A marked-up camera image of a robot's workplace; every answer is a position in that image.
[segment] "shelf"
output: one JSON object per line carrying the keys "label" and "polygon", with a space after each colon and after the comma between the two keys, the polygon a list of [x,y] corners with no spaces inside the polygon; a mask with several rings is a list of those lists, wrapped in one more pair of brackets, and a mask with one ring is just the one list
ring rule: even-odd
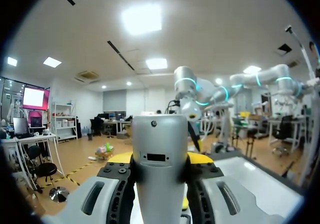
{"label": "shelf", "polygon": [[73,107],[74,105],[68,105],[68,104],[55,104],[56,106],[60,106],[60,107]]}
{"label": "shelf", "polygon": [[63,136],[58,136],[58,141],[63,141],[66,139],[71,139],[71,138],[76,138],[76,135],[63,135]]}
{"label": "shelf", "polygon": [[66,118],[66,119],[70,119],[70,118],[76,118],[76,116],[52,116],[52,118]]}
{"label": "shelf", "polygon": [[61,129],[69,129],[69,128],[76,128],[76,126],[66,126],[66,127],[57,127],[57,130],[61,130]]}

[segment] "ceiling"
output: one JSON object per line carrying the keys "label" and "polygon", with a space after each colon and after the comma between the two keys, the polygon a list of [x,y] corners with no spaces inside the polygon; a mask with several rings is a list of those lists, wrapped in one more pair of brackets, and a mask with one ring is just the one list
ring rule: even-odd
{"label": "ceiling", "polygon": [[[197,75],[214,81],[241,73],[250,65],[265,69],[298,58],[300,49],[285,32],[289,24],[305,45],[310,41],[303,22],[286,0],[74,2],[39,0],[11,42],[8,56],[18,60],[17,67],[6,65],[4,71],[44,81],[55,77],[75,81],[77,73],[93,71],[100,81],[80,84],[92,91],[173,87],[173,72],[179,66],[189,66]],[[162,30],[130,35],[121,13],[143,4],[161,6]],[[284,43],[293,51],[281,57],[276,49]],[[46,66],[47,57],[62,64]],[[168,69],[146,69],[145,60],[155,57],[166,58]]]}

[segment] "computer monitor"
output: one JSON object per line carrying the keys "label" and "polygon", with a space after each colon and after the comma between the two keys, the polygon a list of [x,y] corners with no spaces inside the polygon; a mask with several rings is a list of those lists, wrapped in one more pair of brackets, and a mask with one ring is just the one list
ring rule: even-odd
{"label": "computer monitor", "polygon": [[45,89],[26,87],[23,93],[22,108],[46,111],[50,92]]}
{"label": "computer monitor", "polygon": [[14,133],[18,135],[29,133],[29,126],[26,118],[14,117],[13,128],[14,128]]}

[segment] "chair base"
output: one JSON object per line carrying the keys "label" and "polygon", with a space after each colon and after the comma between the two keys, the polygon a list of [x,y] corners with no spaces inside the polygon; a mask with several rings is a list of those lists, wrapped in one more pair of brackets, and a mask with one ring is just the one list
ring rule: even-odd
{"label": "chair base", "polygon": [[69,194],[70,192],[65,187],[58,186],[50,190],[49,197],[55,203],[63,203],[67,200]]}
{"label": "chair base", "polygon": [[282,146],[273,148],[272,154],[274,153],[279,153],[279,157],[282,157],[283,154],[289,155],[288,149]]}

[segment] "air conditioning vent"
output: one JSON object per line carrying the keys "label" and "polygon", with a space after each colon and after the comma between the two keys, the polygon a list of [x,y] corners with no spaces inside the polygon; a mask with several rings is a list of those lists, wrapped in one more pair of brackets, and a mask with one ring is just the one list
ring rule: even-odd
{"label": "air conditioning vent", "polygon": [[78,73],[77,75],[80,78],[88,79],[88,80],[97,80],[99,79],[99,75],[93,71],[83,71]]}
{"label": "air conditioning vent", "polygon": [[92,84],[100,81],[100,77],[97,73],[87,70],[78,73],[73,79],[84,84]]}
{"label": "air conditioning vent", "polygon": [[298,59],[295,59],[295,60],[287,63],[286,65],[287,65],[289,68],[294,68],[294,67],[298,66],[300,63],[301,63],[301,60],[298,58]]}
{"label": "air conditioning vent", "polygon": [[81,80],[80,78],[77,78],[77,77],[74,77],[73,79],[75,79],[77,82],[80,82],[80,83],[86,83],[85,81]]}

